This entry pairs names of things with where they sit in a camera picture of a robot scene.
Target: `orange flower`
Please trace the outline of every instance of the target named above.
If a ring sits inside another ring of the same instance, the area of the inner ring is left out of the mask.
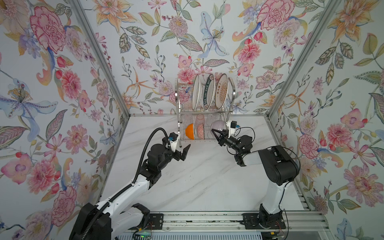
[[[360,26],[373,22],[370,11],[374,9],[379,0],[347,0],[344,9],[340,10],[336,18],[328,25],[335,28],[335,38],[332,43],[338,41],[343,35],[352,41],[360,42]]]
[[[121,22],[140,22],[128,12],[133,5],[125,0],[93,0],[96,3],[93,10],[96,11],[96,22],[100,25],[109,22],[120,34]]]

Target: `pink flower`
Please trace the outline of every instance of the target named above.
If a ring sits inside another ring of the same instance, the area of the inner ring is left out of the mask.
[[[347,146],[352,141],[351,131],[341,124],[331,124],[328,127],[328,140],[336,147]]]
[[[96,99],[102,102],[103,106],[106,107],[109,99],[107,81],[104,79],[101,83],[98,83],[96,87],[98,92]]]
[[[186,56],[179,56],[179,68],[188,68],[192,63],[192,58]]]
[[[87,129],[83,128],[82,124],[72,126],[72,131],[68,130],[67,134],[69,137],[65,137],[64,141],[66,142],[66,148],[68,150],[72,149],[72,154],[79,153],[79,148],[88,146],[87,140],[88,135]]]
[[[245,88],[249,88],[249,84],[246,83],[246,81],[244,81],[244,79],[242,80],[237,80],[237,87],[240,88],[241,90],[244,90]]]
[[[299,28],[300,22],[294,18],[284,22],[275,30],[273,44],[280,45],[290,41],[296,35]]]
[[[267,0],[261,8],[256,22],[261,22],[261,29],[276,28],[288,20],[294,7],[295,3],[291,0]]]
[[[241,49],[238,59],[241,63],[250,63],[260,55],[260,52],[260,46],[256,43],[247,44]]]
[[[40,45],[57,54],[65,45],[65,31],[60,18],[46,7],[35,7],[30,17],[31,28]]]
[[[97,41],[98,41],[99,43],[107,43],[107,42],[103,41],[103,40],[105,39],[104,36],[99,37],[99,33],[95,33],[95,36],[96,36]]]
[[[204,76],[204,73],[209,73],[210,71],[212,71],[212,68],[211,69],[208,69],[208,66],[204,67],[204,66],[201,66],[200,69],[196,68],[196,71],[197,71],[197,75],[202,75]]]
[[[61,87],[70,99],[76,99],[81,90],[80,78],[71,70],[65,71],[61,77]]]
[[[75,207],[76,190],[68,186],[65,191],[60,191],[58,197],[53,202],[51,211],[52,224],[60,227],[71,216]]]
[[[237,75],[240,76],[242,74],[243,76],[248,77],[249,74],[251,73],[251,70],[253,69],[253,66],[254,66],[253,63],[251,63],[251,64],[248,64],[248,63],[243,64],[239,68],[239,70],[237,70]]]
[[[167,3],[166,1],[161,1],[161,0],[151,0],[151,1],[152,1],[152,2],[148,2],[148,5],[153,6],[153,7],[151,7],[151,9],[152,9],[152,8],[155,8],[155,7],[157,7],[158,9],[160,9],[160,5],[162,6],[162,5],[164,5],[164,4]]]
[[[383,203],[383,195],[379,192],[383,191],[383,184],[375,182],[378,179],[376,174],[368,176],[369,168],[353,166],[352,171],[344,170],[344,178],[349,181],[347,184],[347,195],[356,197],[356,201],[362,203],[364,197],[365,204],[374,207],[377,202]]]
[[[371,164],[372,166],[376,165],[374,161],[368,158],[368,157],[375,157],[375,154],[363,153],[369,148],[368,145],[364,145],[359,149],[359,141],[355,141],[355,147],[352,147],[351,145],[348,145],[348,147],[352,152],[356,153],[355,155],[353,155],[354,159],[356,159],[357,157],[360,157],[360,160],[364,163],[364,165],[367,165],[366,162]]]
[[[313,159],[319,155],[317,149],[319,145],[316,143],[316,139],[310,135],[304,134],[299,138],[300,150],[309,159]]]
[[[31,170],[31,177],[28,177],[29,192],[38,194],[40,190],[47,190],[53,182],[55,173],[53,162],[43,159],[41,162],[35,163]]]
[[[183,68],[177,74],[177,77],[179,78],[180,82],[187,83],[192,81],[192,79],[195,77],[195,72],[192,70],[192,68]]]
[[[188,32],[188,25],[184,18],[180,16],[173,17],[168,24],[171,32],[173,32],[176,36],[183,36]]]
[[[53,136],[53,137],[52,137],[52,143],[53,143],[53,144],[47,143],[47,144],[45,145],[47,148],[49,148],[49,149],[51,149],[51,150],[45,152],[45,153],[44,153],[44,157],[46,157],[46,156],[52,154],[52,157],[51,157],[51,159],[52,159],[52,158],[56,157],[56,153],[57,153],[57,152],[61,152],[61,149],[59,149],[59,146],[60,146],[60,145],[63,143],[63,141],[64,141],[64,139],[63,139],[63,140],[61,139],[61,136],[62,136],[62,135],[59,134],[59,136],[58,136],[58,138],[57,138],[57,141],[56,141],[56,137]]]
[[[83,110],[84,112],[86,108],[89,108],[92,105],[91,100],[89,99],[88,94],[85,90],[81,91],[79,95],[79,105],[81,110]]]
[[[263,76],[259,76],[256,78],[256,88],[263,89],[271,86],[273,83],[279,81],[283,77],[282,74],[275,74],[272,71],[267,71]]]
[[[91,118],[93,121],[97,122],[101,118],[100,110],[91,110]]]
[[[348,114],[344,115],[340,121],[350,129],[359,129],[364,127],[364,123],[362,122],[362,115],[358,108],[355,108]]]
[[[22,184],[31,171],[31,160],[28,154],[19,159],[11,160],[1,168],[1,172],[17,184]]]

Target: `peony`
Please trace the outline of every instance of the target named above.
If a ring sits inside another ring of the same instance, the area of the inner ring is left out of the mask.
[[[340,119],[340,121],[350,129],[359,129],[364,127],[364,123],[362,122],[362,115],[358,108],[355,108],[352,111],[350,111],[348,114],[344,115]]]
[[[83,111],[85,111],[86,108],[89,108],[92,105],[85,90],[81,91],[79,95],[79,105]]]
[[[53,202],[51,211],[52,224],[60,227],[71,216],[75,207],[76,190],[68,186],[65,191],[60,191],[58,197]]]
[[[314,130],[317,127],[317,120],[314,120],[313,118],[306,117],[300,122],[300,128],[302,133],[307,135],[313,135]]]
[[[91,178],[88,175],[84,175],[81,177],[79,182],[79,186],[77,187],[77,198],[76,200],[80,204],[85,204],[88,202],[89,195],[92,191]]]
[[[173,17],[168,24],[170,30],[178,37],[188,32],[188,25],[184,18],[180,16]]]
[[[103,106],[106,107],[108,104],[108,84],[104,79],[101,83],[96,84],[97,87],[97,97],[96,99],[103,103]]]
[[[347,146],[352,141],[351,131],[341,124],[331,124],[328,127],[328,140],[336,147]]]
[[[183,68],[177,74],[177,77],[179,78],[180,82],[188,83],[195,77],[195,72],[192,70],[192,68]]]
[[[72,131],[68,130],[67,134],[69,137],[65,137],[64,142],[66,142],[68,150],[72,149],[72,154],[77,154],[79,153],[79,148],[88,146],[87,129],[83,128],[82,124],[77,125],[77,127],[72,126],[71,129]]]
[[[245,45],[243,49],[241,49],[238,59],[241,63],[250,63],[255,60],[260,55],[261,49],[260,46],[256,43],[250,43]]]
[[[80,39],[79,33],[71,27],[68,27],[65,31],[65,43],[67,49],[73,54],[73,56],[81,61],[83,58],[83,42]]]
[[[65,31],[60,18],[46,7],[35,7],[35,15],[30,17],[33,33],[40,45],[57,54],[65,45]]]
[[[22,184],[31,170],[31,160],[28,154],[19,159],[11,160],[1,168],[1,172],[17,184]]]
[[[76,99],[81,90],[80,78],[71,70],[65,71],[61,77],[61,87],[70,99]]]
[[[164,96],[168,96],[169,94],[171,94],[173,92],[174,92],[174,89],[173,89],[172,83],[170,83],[169,81],[159,83],[159,93],[160,94],[162,94]]]
[[[368,175],[369,168],[363,165],[353,166],[352,171],[344,170],[344,178],[349,181],[347,184],[347,195],[356,197],[359,203],[362,203],[364,197],[365,204],[374,207],[377,202],[383,203],[383,184],[375,182],[378,179],[376,174]]]
[[[243,75],[244,77],[248,77],[249,74],[251,73],[251,70],[253,69],[253,66],[254,64],[251,63],[251,64],[243,64],[239,70],[237,70],[237,75],[240,76],[240,75]]]
[[[280,26],[291,16],[295,3],[291,0],[267,0],[257,16],[261,29],[270,30]]]
[[[31,170],[31,177],[28,177],[29,192],[38,194],[40,190],[47,190],[53,182],[55,173],[53,162],[43,159],[41,162],[35,163]]]
[[[51,210],[37,211],[26,220],[24,240],[45,239],[51,229]]]
[[[309,159],[313,159],[319,155],[317,149],[319,145],[316,143],[316,139],[310,135],[304,134],[299,138],[300,150]]]

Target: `white marble surface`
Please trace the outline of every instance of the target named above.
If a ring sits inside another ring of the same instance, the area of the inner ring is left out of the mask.
[[[263,117],[236,116],[231,120],[255,130],[252,151],[275,145]],[[177,119],[130,118],[101,199],[114,194],[134,177],[144,144],[157,127],[163,127],[168,134],[177,132]],[[250,129],[242,129],[240,135],[243,134],[253,136]],[[163,137],[162,132],[156,133],[149,147],[161,143]],[[183,142],[183,148],[189,143]],[[258,210],[267,185],[268,178],[262,165],[240,167],[217,142],[192,142],[187,159],[184,162],[172,160],[162,170],[159,181],[135,203],[141,203],[151,211]],[[284,202],[287,210],[303,210],[293,186],[286,191]]]

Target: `stainless steel dish rack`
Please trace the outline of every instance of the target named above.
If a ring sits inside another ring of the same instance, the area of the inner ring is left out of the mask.
[[[211,106],[208,109],[205,109],[203,104],[203,94],[201,94],[196,109],[192,110],[193,84],[183,84],[179,83],[177,79],[175,80],[177,132],[180,134],[180,147],[182,147],[182,141],[216,141],[215,137],[210,132],[212,123],[216,120],[223,120],[225,121],[225,124],[227,124],[229,115],[233,112],[236,88],[232,78],[228,77],[228,81],[230,82],[232,89],[228,86],[227,99],[222,108],[216,108],[214,98]],[[200,114],[204,116],[204,139],[191,140],[185,135],[185,129],[189,124],[195,123],[197,116]]]

